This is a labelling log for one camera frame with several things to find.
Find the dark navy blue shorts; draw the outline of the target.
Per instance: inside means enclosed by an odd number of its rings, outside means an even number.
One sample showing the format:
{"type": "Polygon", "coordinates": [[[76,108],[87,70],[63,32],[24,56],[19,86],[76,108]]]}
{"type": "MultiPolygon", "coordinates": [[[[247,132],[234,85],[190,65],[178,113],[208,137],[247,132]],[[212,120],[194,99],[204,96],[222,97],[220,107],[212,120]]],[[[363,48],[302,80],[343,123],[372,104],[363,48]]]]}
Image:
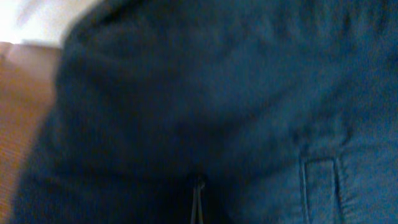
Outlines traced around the dark navy blue shorts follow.
{"type": "Polygon", "coordinates": [[[397,222],[397,1],[104,1],[11,223],[397,222]]]}

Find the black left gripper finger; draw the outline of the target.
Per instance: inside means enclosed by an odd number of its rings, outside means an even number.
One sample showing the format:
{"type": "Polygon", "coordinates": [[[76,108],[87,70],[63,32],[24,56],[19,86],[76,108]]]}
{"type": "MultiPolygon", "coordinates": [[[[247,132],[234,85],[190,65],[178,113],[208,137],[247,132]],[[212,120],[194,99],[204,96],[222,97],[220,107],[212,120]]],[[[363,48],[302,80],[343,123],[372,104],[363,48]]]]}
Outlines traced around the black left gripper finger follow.
{"type": "Polygon", "coordinates": [[[190,224],[196,224],[197,220],[197,193],[198,193],[198,187],[197,183],[195,182],[193,185],[193,200],[192,200],[192,211],[191,211],[191,217],[190,217],[190,224]]]}
{"type": "Polygon", "coordinates": [[[203,205],[201,199],[201,191],[205,187],[204,182],[197,182],[197,223],[204,224],[203,205]]]}

